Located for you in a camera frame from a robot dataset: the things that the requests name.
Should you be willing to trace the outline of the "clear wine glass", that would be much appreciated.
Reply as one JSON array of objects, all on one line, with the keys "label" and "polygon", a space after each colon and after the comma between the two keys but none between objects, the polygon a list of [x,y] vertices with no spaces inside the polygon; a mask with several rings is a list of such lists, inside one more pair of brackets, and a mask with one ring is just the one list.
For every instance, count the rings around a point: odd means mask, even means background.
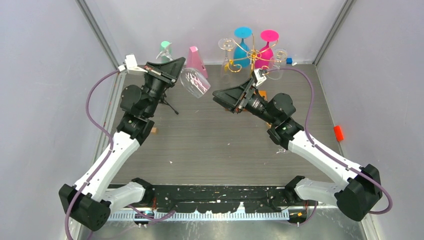
[{"label": "clear wine glass", "polygon": [[178,80],[189,93],[198,99],[211,87],[208,80],[198,70],[191,67],[184,67]]},{"label": "clear wine glass", "polygon": [[288,154],[290,151],[289,150],[286,150],[286,149],[284,149],[284,148],[279,148],[277,151],[276,151],[276,154]]}]

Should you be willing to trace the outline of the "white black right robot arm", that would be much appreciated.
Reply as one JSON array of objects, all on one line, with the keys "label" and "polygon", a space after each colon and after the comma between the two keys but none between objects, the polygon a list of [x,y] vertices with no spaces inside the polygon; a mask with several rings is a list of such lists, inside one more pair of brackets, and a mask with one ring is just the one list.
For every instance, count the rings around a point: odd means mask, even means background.
[{"label": "white black right robot arm", "polygon": [[362,166],[322,145],[307,133],[293,118],[293,100],[286,93],[278,93],[271,100],[264,99],[250,78],[241,85],[215,90],[213,101],[238,114],[247,110],[270,124],[269,138],[314,165],[332,181],[314,181],[296,176],[286,186],[285,198],[291,205],[303,200],[336,206],[349,219],[360,222],[383,197],[380,172],[372,164]]}]

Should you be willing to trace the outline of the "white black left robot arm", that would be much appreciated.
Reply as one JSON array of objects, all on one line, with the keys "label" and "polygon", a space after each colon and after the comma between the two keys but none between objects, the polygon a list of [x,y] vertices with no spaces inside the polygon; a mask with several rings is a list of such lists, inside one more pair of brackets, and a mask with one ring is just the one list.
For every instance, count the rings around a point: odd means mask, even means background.
[{"label": "white black left robot arm", "polygon": [[133,203],[148,207],[153,202],[149,183],[136,178],[108,191],[108,187],[126,160],[145,142],[154,126],[153,116],[165,91],[180,76],[186,59],[179,57],[165,63],[147,62],[139,66],[130,54],[119,72],[144,78],[141,86],[129,85],[121,92],[120,108],[124,114],[114,134],[108,134],[108,146],[90,169],[73,185],[64,184],[59,198],[65,212],[65,232],[70,220],[91,231],[98,231],[111,213]]}]

